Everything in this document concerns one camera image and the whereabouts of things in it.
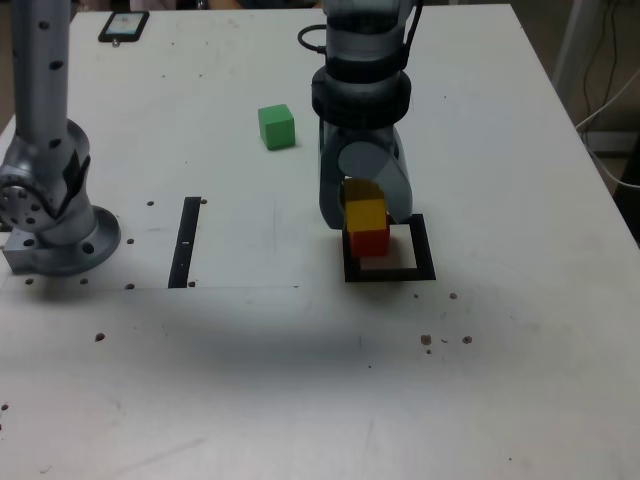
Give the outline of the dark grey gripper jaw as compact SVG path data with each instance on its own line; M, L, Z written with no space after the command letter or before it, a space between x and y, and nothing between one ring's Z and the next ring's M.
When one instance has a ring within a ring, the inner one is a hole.
M325 223L333 230L344 228L341 198L343 180L337 150L328 144L322 144L319 148L319 208Z

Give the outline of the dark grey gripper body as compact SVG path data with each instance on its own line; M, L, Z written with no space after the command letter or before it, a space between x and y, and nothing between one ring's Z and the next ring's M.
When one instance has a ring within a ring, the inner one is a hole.
M401 150L401 141L394 126L380 129L346 129L332 125L322 119L319 120L318 149L323 151L335 135L347 142L366 141L379 145L388 151Z

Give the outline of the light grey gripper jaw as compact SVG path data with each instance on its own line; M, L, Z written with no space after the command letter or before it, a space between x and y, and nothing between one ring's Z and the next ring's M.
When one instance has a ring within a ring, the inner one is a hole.
M348 177L365 179L384 193L387 211L396 222L413 213L413 194L404 150L397 133L379 133L346 145L338 157L341 171Z

